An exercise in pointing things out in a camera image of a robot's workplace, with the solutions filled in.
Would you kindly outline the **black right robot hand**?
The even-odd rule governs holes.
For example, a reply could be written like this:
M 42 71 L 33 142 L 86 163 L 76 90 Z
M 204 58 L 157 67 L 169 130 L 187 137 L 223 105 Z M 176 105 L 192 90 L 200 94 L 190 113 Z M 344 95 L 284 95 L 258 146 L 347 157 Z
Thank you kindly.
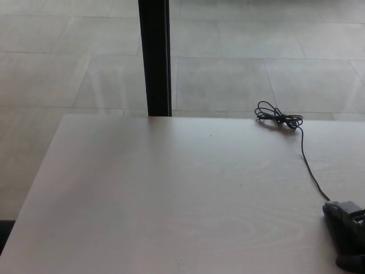
M 337 251 L 336 265 L 351 273 L 364 273 L 364 209 L 352 201 L 327 201 L 322 207 Z

